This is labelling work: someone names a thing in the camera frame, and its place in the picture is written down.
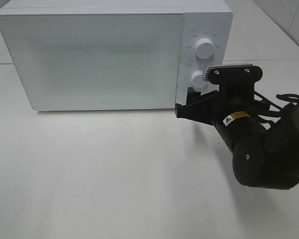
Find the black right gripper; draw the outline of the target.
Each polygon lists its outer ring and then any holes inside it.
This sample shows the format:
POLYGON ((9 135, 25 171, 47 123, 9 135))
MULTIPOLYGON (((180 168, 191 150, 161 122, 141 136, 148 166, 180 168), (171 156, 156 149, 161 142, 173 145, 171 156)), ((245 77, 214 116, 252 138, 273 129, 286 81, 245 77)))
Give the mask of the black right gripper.
POLYGON ((175 104, 178 119, 187 119, 214 127, 228 126, 226 117, 232 120, 246 114, 258 123, 269 123, 259 116, 260 111, 269 110, 269 102, 261 96, 255 99, 255 84, 221 84, 219 89, 202 95, 192 87, 187 89, 186 104, 175 104))

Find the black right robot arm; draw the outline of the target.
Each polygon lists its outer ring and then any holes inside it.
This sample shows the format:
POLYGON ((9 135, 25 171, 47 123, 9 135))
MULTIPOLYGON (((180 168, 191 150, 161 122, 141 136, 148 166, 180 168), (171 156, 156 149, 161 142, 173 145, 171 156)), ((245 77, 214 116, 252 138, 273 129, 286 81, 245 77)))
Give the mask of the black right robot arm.
POLYGON ((283 94, 279 111, 255 100, 254 85, 221 85, 180 107, 180 118, 213 125, 230 149, 237 181, 287 190, 299 183, 299 95, 283 94))

